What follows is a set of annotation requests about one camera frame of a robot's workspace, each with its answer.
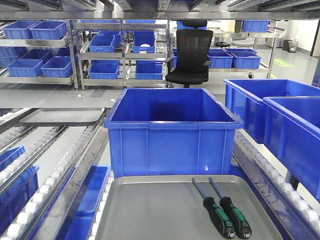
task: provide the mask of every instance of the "metal tray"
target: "metal tray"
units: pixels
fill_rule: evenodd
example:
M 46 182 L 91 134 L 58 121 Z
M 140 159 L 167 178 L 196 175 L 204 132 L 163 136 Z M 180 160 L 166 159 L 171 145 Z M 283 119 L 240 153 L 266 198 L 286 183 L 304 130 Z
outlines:
M 252 228 L 250 240 L 282 239 L 248 184 L 234 175 L 120 177 L 111 185 L 96 239 L 223 240 L 202 205 L 192 177 L 216 202 L 219 197 L 208 177 L 231 197 Z
M 26 116 L 24 126 L 89 126 L 103 116 L 103 107 L 41 108 Z

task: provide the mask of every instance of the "white roller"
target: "white roller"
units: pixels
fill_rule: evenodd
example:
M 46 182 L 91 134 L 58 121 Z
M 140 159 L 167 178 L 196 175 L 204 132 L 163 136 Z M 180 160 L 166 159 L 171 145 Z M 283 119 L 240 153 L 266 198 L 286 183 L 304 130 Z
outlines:
M 24 225 L 19 224 L 19 223 L 12 223 L 7 229 L 6 235 L 8 237 L 18 237 L 24 229 Z
M 105 201 L 101 201 L 99 204 L 99 211 L 102 212 L 105 208 L 106 202 Z
M 25 205 L 24 211 L 27 212 L 27 213 L 32 213 L 33 214 L 38 209 L 38 206 L 39 206 L 38 202 L 30 201 Z
M 44 199 L 45 199 L 45 194 L 41 192 L 35 193 L 32 197 L 32 201 L 35 203 L 42 203 Z
M 280 188 L 286 193 L 293 190 L 293 187 L 290 183 L 283 182 L 280 184 Z
M 319 214 L 313 209 L 303 210 L 302 213 L 310 222 L 319 220 Z
M 51 185 L 42 185 L 39 189 L 39 192 L 42 194 L 48 194 L 51 189 L 52 189 Z
M 30 212 L 20 212 L 18 217 L 16 218 L 17 224 L 26 225 L 32 218 L 32 214 Z

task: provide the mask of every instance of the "blue storage bin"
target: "blue storage bin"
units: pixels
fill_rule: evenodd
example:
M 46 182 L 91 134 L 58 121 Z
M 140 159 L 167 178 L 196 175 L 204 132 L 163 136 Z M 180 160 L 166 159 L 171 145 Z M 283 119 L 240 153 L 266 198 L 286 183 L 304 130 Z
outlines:
M 118 64 L 92 64 L 89 71 L 91 79 L 117 79 L 118 75 Z
M 156 52 L 156 38 L 154 35 L 136 35 L 133 39 L 133 52 L 140 53 L 146 51 L 154 54 Z
M 208 60 L 211 61 L 211 69 L 230 69 L 234 57 L 227 52 L 209 51 Z
M 66 21 L 46 20 L 30 28 L 34 39 L 59 40 L 67 34 Z
M 90 52 L 93 53 L 113 53 L 115 51 L 115 36 L 114 35 L 96 35 L 92 39 Z
M 77 217 L 95 216 L 99 201 L 105 191 L 104 186 L 107 183 L 110 170 L 110 166 L 98 166 L 96 168 L 78 211 L 75 214 Z
M 202 88 L 128 88 L 104 126 L 115 178 L 229 172 L 243 123 Z
M 1 56 L 0 67 L 6 67 L 19 59 L 18 56 Z
M 73 73 L 71 58 L 67 56 L 54 56 L 41 69 L 47 78 L 68 78 Z
M 270 20 L 243 20 L 242 31 L 252 33 L 264 33 L 268 31 Z
M 320 97 L 265 97 L 264 145 L 320 201 Z
M 52 58 L 52 51 L 47 49 L 32 49 L 20 59 L 39 59 L 45 64 Z
M 184 26 L 182 21 L 177 21 L 176 25 L 177 25 L 177 29 L 178 30 L 180 30 L 180 29 L 195 29 L 194 27 L 191 27 L 191 26 Z M 198 27 L 198 29 L 207 30 L 207 27 L 206 26 L 201 26 L 201 27 Z
M 135 69 L 136 79 L 162 79 L 162 64 L 138 64 Z
M 43 74 L 44 61 L 39 59 L 19 59 L 6 67 L 10 77 L 39 77 Z
M 253 53 L 253 54 L 258 53 L 257 51 L 255 51 L 251 48 L 227 48 L 226 52 L 227 53 L 239 53 L 239 52 L 243 53 L 243 52 L 245 52 L 245 53 Z
M 0 197 L 0 236 L 38 189 L 38 166 L 30 167 Z
M 232 52 L 236 69 L 258 69 L 261 57 L 251 52 Z
M 228 79 L 225 105 L 244 121 L 243 128 L 258 143 L 265 138 L 264 97 L 320 96 L 320 88 L 288 79 Z
M 30 28 L 40 23 L 37 20 L 19 20 L 3 28 L 7 39 L 32 39 Z
M 125 20 L 127 24 L 155 24 L 156 20 Z
M 121 42 L 121 32 L 120 31 L 100 31 L 98 35 L 111 35 L 114 36 L 114 46 L 118 46 Z
M 19 57 L 28 50 L 25 47 L 0 46 L 0 57 Z

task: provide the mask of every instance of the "chair armrest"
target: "chair armrest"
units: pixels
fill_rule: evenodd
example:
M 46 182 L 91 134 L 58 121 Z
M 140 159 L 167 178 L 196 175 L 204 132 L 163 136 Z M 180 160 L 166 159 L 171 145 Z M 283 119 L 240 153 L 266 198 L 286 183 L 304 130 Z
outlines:
M 212 62 L 212 61 L 205 61 L 204 64 L 203 64 L 203 66 L 209 67 L 209 66 L 211 65 L 211 62 Z

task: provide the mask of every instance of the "office chair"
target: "office chair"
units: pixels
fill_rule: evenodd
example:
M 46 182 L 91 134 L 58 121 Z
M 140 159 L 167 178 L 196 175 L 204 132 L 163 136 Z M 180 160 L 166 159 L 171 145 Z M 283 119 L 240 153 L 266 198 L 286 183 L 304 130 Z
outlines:
M 177 30 L 177 66 L 174 71 L 171 71 L 170 61 L 173 59 L 165 60 L 168 63 L 168 74 L 165 79 L 170 83 L 183 84 L 184 88 L 207 82 L 209 80 L 209 65 L 211 64 L 207 58 L 212 36 L 213 32 L 210 30 Z

